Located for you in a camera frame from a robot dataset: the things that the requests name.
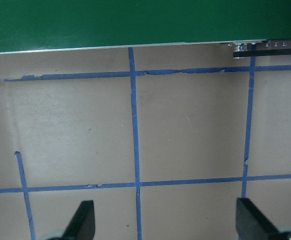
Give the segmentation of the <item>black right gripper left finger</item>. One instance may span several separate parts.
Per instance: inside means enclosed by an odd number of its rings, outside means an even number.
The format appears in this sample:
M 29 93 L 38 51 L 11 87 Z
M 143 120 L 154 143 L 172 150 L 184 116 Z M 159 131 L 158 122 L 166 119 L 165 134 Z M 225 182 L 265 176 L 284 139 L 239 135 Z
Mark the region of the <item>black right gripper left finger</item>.
M 63 232 L 62 240 L 93 240 L 96 233 L 93 200 L 82 201 Z

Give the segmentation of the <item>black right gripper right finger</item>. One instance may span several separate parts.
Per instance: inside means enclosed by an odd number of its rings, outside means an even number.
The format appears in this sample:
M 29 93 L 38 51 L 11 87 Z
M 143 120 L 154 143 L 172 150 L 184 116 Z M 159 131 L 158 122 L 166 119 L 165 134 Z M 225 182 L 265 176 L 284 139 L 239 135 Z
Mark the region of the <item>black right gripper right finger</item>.
M 235 228 L 241 240 L 274 240 L 280 235 L 249 198 L 236 199 Z

